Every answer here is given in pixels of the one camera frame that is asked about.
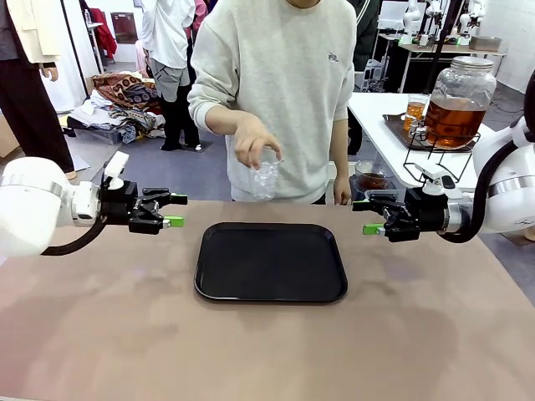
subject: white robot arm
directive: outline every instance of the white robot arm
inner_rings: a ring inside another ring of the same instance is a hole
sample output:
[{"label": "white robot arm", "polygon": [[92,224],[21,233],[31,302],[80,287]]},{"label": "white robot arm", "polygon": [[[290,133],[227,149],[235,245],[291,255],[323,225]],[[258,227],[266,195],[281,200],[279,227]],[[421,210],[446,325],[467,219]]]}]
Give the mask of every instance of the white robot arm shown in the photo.
[{"label": "white robot arm", "polygon": [[421,188],[399,201],[388,191],[355,202],[354,211],[375,211],[384,225],[364,233],[392,242],[413,241],[421,232],[437,232],[454,243],[470,241],[480,231],[509,232],[535,226],[535,73],[527,87],[525,116],[479,140],[472,151],[478,174],[475,193],[462,193],[451,175],[434,163],[421,163]]},{"label": "white robot arm", "polygon": [[418,22],[420,21],[422,14],[418,8],[418,0],[410,0],[409,8],[403,16],[403,25],[405,27],[405,34],[401,38],[401,42],[405,44],[412,43],[412,38],[418,33],[419,26]]},{"label": "white robot arm", "polygon": [[470,0],[467,11],[459,18],[461,24],[460,44],[468,44],[473,30],[481,25],[483,18],[487,15],[487,0]]},{"label": "white robot arm", "polygon": [[[106,225],[157,234],[182,226],[178,216],[161,216],[160,207],[185,205],[187,197],[166,188],[143,189],[119,178],[129,156],[117,152],[104,169],[100,186],[71,185],[53,162],[36,157],[14,160],[0,182],[0,255],[62,256],[89,244]],[[91,227],[67,246],[48,246],[57,226]]]}]

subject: sweatshirt logo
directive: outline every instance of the sweatshirt logo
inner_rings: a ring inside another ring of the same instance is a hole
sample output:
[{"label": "sweatshirt logo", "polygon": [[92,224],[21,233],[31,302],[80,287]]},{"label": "sweatshirt logo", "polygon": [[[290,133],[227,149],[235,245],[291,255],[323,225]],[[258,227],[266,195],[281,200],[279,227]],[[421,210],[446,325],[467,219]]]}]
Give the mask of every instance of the sweatshirt logo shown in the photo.
[{"label": "sweatshirt logo", "polygon": [[333,52],[330,52],[329,53],[329,62],[331,64],[334,64],[334,63],[339,63],[340,60],[338,60],[338,56],[336,54],[334,54]]}]

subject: black tray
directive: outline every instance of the black tray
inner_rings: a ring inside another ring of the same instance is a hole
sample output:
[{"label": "black tray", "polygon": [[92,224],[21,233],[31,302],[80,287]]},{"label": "black tray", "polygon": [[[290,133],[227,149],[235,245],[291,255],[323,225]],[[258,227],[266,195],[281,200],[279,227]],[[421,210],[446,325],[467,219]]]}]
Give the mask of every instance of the black tray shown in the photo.
[{"label": "black tray", "polygon": [[220,223],[202,238],[195,288],[216,301],[327,303],[348,283],[333,233],[321,226]]},{"label": "black tray", "polygon": [[[395,137],[407,148],[412,150],[433,150],[433,145],[423,145],[417,140],[412,140],[409,136],[409,131],[405,131],[405,121],[401,118],[405,113],[401,114],[383,114],[386,126],[392,131]],[[470,149],[476,144],[472,141],[467,146],[464,146],[458,150],[448,150],[447,153],[466,153],[470,152]]]}]

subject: white shirt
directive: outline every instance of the white shirt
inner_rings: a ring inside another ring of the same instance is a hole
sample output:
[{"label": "white shirt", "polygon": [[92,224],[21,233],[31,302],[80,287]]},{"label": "white shirt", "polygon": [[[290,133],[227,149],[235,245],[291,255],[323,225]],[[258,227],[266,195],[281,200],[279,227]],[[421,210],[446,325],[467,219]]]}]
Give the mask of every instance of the white shirt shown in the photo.
[{"label": "white shirt", "polygon": [[[348,118],[357,18],[346,0],[220,0],[197,35],[189,94],[196,124],[214,105],[255,114],[283,146],[276,201],[312,203],[327,188],[333,122]],[[254,201],[227,136],[232,198]]]},{"label": "white shirt", "polygon": [[193,23],[195,0],[142,0],[141,43],[150,57],[167,67],[187,66],[184,29]]}]

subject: beige table surface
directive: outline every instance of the beige table surface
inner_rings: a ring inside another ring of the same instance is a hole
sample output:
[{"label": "beige table surface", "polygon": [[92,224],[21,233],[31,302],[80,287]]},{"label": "beige table surface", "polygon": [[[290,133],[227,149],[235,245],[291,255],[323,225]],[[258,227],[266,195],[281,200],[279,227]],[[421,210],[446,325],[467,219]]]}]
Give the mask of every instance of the beige table surface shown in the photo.
[{"label": "beige table surface", "polygon": [[[535,311],[487,248],[362,237],[369,213],[192,202],[159,236],[109,227],[62,258],[0,268],[0,395],[56,401],[528,401]],[[195,294],[203,231],[316,223],[349,279],[330,306],[214,304]],[[59,230],[57,241],[79,236]]]},{"label": "beige table surface", "polygon": [[[433,46],[419,46],[418,44],[400,44],[401,48],[409,50],[413,53],[434,53],[436,51],[437,45]],[[505,53],[501,52],[491,52],[488,50],[474,50],[468,45],[459,45],[459,44],[445,44],[442,48],[444,54],[447,53],[463,53],[463,54],[486,54],[489,56],[506,56]]]}]

